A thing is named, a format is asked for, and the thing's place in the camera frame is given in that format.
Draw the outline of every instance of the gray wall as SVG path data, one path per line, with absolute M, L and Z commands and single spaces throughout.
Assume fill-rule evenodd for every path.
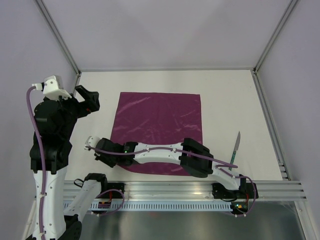
M 26 91 L 53 74 L 62 76 L 69 91 L 75 73 L 32 0 L 0 1 L 0 33 L 0 238 L 18 240 L 36 192 Z M 31 97 L 34 107 L 43 98 L 38 91 Z
M 320 226 L 320 1 L 302 0 L 259 73 L 285 160 Z

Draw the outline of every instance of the white tabletop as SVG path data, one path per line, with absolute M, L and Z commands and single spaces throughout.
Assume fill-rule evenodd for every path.
M 200 94 L 203 144 L 216 159 L 234 164 L 253 180 L 282 180 L 267 124 L 249 70 L 83 72 L 79 85 L 99 92 L 100 110 L 80 118 L 73 130 L 66 180 L 104 173 L 109 181 L 208 181 L 191 176 L 133 173 L 110 168 L 84 150 L 88 136 L 109 139 L 121 92 Z

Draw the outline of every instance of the wire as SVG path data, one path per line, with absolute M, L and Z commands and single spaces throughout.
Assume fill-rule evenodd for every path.
M 113 210 L 111 212 L 106 212 L 106 213 L 99 213 L 99 214 L 96 214 L 94 212 L 92 212 L 92 214 L 94 215 L 97 215 L 97 216 L 106 216 L 106 215 L 110 215 L 110 214 L 114 214 L 115 212 L 118 212 L 123 206 L 124 206 L 124 203 L 125 203 L 125 195 L 122 191 L 118 190 L 118 189 L 109 189 L 107 191 L 104 191 L 102 193 L 100 193 L 98 196 L 96 196 L 96 198 L 99 198 L 101 197 L 102 195 L 106 194 L 106 193 L 109 193 L 109 192 L 118 192 L 121 194 L 122 196 L 122 202 L 120 204 L 120 206 L 116 209 L 116 210 Z
M 85 182 L 85 181 L 83 181 L 82 179 L 77 178 L 76 180 L 73 181 L 73 184 L 76 185 L 76 186 L 79 187 L 79 188 L 82 188 L 82 186 L 84 185 L 84 182 Z
M 96 152 L 99 152 L 99 153 L 109 154 L 109 155 L 117 155 L 117 156 L 130 156 L 130 155 L 142 154 L 142 153 L 146 153 L 146 152 L 154 151 L 154 150 L 176 151 L 178 153 L 188 154 L 188 155 L 191 155 L 191 156 L 194 156 L 194 157 L 197 157 L 197 158 L 206 159 L 206 160 L 209 160 L 209 161 L 212 161 L 212 162 L 216 162 L 216 163 L 222 164 L 222 165 L 219 165 L 221 167 L 228 167 L 228 168 L 234 168 L 234 169 L 238 168 L 237 165 L 234 165 L 234 164 L 231 164 L 231 163 L 227 163 L 225 161 L 221 161 L 221 160 L 215 159 L 213 157 L 203 156 L 203 155 L 200 155 L 200 154 L 196 154 L 194 152 L 175 149 L 175 148 L 172 148 L 172 147 L 157 146 L 157 147 L 150 147 L 149 149 L 143 149 L 143 150 L 135 151 L 135 152 L 112 152 L 112 151 L 105 151 L 105 150 L 102 150 L 102 149 L 98 149 L 98 148 L 95 148 L 95 147 L 92 147 L 92 146 L 86 146 L 86 147 L 88 149 L 92 149 L 92 150 L 94 150 Z
M 41 240 L 46 240 L 45 230 L 44 230 L 44 200 L 46 195 L 46 182 L 47 182 L 47 172 L 46 172 L 46 160 L 45 160 L 45 150 L 42 144 L 41 135 L 37 127 L 36 119 L 34 113 L 32 112 L 32 106 L 30 101 L 30 93 L 32 90 L 36 89 L 35 86 L 30 87 L 26 91 L 26 105 L 28 107 L 28 112 L 30 119 L 34 128 L 35 136 L 38 141 L 40 156 L 41 156 L 41 168 L 42 168 L 42 186 L 41 186 L 41 198 L 39 203 L 39 232 L 41 235 Z
M 232 200 L 224 200 L 224 199 L 220 198 L 220 200 L 222 200 L 222 201 L 224 201 L 224 202 L 227 202 L 227 203 L 232 203 L 232 202 L 234 202 L 234 201 L 237 201 L 238 198 L 234 198 L 234 199 L 232 199 Z

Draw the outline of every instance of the knife blade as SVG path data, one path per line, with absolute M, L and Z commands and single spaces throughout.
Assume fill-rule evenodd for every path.
M 235 141 L 235 145 L 234 145 L 234 149 L 233 149 L 233 153 L 232 153 L 232 157 L 231 157 L 231 161 L 230 161 L 231 164 L 234 164 L 234 162 L 235 162 L 236 153 L 237 153 L 237 151 L 239 149 L 239 145 L 240 145 L 240 138 L 241 138 L 241 134 L 239 131 L 238 136 L 236 137 L 236 141 Z

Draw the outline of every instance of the purple fabric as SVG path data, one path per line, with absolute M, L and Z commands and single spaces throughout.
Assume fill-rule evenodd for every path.
M 202 143 L 198 94 L 121 92 L 110 140 L 169 145 L 193 138 Z M 189 174 L 179 165 L 152 162 L 123 167 L 141 174 Z

